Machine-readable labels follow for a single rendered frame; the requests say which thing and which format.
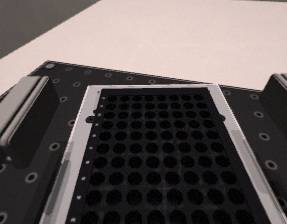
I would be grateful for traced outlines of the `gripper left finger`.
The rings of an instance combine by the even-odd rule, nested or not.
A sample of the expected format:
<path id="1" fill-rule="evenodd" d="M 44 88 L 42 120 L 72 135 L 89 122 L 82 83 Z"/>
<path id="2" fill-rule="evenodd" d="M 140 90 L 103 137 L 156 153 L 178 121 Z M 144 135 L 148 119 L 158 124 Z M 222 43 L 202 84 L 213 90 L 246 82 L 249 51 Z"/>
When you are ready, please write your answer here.
<path id="1" fill-rule="evenodd" d="M 0 167 L 26 169 L 60 104 L 48 76 L 23 76 L 0 103 Z"/>

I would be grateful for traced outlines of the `black well plate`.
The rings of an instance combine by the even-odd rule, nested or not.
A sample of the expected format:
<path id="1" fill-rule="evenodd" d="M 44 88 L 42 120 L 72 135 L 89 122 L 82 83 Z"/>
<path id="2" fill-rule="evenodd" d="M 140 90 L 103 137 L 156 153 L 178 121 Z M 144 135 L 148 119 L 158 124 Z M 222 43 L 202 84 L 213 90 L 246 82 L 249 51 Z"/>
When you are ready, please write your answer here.
<path id="1" fill-rule="evenodd" d="M 207 87 L 112 88 L 101 90 L 65 224 L 271 221 Z"/>

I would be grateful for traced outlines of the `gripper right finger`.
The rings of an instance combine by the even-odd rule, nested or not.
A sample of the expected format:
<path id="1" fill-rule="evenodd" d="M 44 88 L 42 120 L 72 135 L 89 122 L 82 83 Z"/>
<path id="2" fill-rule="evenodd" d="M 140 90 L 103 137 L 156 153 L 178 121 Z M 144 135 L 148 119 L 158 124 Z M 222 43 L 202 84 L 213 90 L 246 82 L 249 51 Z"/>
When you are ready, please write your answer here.
<path id="1" fill-rule="evenodd" d="M 259 101 L 287 140 L 287 73 L 274 73 Z"/>

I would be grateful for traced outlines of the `black perforated breadboard plate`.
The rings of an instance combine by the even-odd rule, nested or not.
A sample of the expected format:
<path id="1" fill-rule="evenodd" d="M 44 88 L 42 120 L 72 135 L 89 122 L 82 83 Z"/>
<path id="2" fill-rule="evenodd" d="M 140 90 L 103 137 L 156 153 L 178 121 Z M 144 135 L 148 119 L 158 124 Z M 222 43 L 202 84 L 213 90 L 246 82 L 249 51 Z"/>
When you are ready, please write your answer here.
<path id="1" fill-rule="evenodd" d="M 60 104 L 28 168 L 0 167 L 0 224 L 39 224 L 88 86 L 212 84 L 47 60 Z M 287 140 L 258 98 L 262 90 L 218 84 L 287 217 Z"/>

